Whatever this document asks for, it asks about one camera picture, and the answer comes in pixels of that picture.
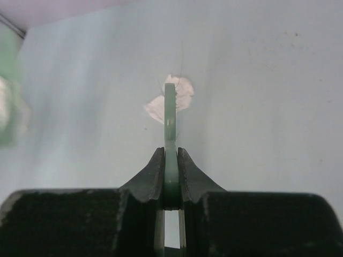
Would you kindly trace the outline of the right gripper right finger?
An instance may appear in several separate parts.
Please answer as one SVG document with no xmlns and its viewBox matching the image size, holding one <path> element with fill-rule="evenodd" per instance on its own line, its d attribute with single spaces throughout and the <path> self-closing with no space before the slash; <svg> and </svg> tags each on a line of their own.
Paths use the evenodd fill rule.
<svg viewBox="0 0 343 257">
<path fill-rule="evenodd" d="M 181 256 L 342 256 L 342 228 L 312 193 L 226 191 L 178 149 Z"/>
</svg>

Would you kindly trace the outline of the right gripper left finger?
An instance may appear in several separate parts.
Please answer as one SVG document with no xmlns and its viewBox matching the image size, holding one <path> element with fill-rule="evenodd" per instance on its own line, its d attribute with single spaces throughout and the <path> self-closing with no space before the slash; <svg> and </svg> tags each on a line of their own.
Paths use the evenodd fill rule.
<svg viewBox="0 0 343 257">
<path fill-rule="evenodd" d="M 15 191 L 1 205 L 1 256 L 163 256 L 164 149 L 119 188 Z"/>
</svg>

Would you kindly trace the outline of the green hand brush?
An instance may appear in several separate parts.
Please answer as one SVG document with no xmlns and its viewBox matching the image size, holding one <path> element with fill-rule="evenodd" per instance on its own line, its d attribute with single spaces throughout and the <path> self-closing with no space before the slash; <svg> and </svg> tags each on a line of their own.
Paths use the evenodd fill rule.
<svg viewBox="0 0 343 257">
<path fill-rule="evenodd" d="M 179 209 L 179 175 L 176 151 L 176 90 L 173 83 L 165 84 L 165 175 L 164 209 Z"/>
</svg>

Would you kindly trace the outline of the paper scrap mid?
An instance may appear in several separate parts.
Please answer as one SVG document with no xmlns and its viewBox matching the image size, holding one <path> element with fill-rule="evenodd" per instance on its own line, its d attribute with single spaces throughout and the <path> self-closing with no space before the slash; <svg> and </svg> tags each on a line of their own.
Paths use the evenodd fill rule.
<svg viewBox="0 0 343 257">
<path fill-rule="evenodd" d="M 190 80 L 171 74 L 165 79 L 166 84 L 174 84 L 176 92 L 176 112 L 187 109 L 194 96 L 194 88 Z M 157 122 L 165 121 L 165 86 L 161 86 L 161 94 L 144 106 L 145 111 Z"/>
</svg>

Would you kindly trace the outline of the paper scrap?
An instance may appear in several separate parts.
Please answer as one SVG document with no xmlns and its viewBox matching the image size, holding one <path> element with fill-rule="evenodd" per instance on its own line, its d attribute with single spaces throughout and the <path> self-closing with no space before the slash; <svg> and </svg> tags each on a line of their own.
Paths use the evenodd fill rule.
<svg viewBox="0 0 343 257">
<path fill-rule="evenodd" d="M 1 77 L 1 132 L 10 128 L 14 121 L 16 136 L 23 135 L 28 130 L 31 108 L 17 92 L 18 83 Z"/>
</svg>

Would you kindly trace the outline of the green plastic dustpan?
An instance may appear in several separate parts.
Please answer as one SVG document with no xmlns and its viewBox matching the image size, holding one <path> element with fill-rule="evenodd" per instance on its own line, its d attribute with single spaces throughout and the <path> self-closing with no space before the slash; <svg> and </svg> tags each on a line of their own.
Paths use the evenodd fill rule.
<svg viewBox="0 0 343 257">
<path fill-rule="evenodd" d="M 4 28 L 1 36 L 1 77 L 18 83 L 17 92 L 21 96 L 17 46 L 18 41 L 15 33 L 9 28 Z M 6 128 L 5 132 L 1 132 L 1 147 L 11 145 L 17 139 L 18 136 L 11 130 L 12 128 L 14 128 L 14 121 L 10 122 L 10 128 Z"/>
</svg>

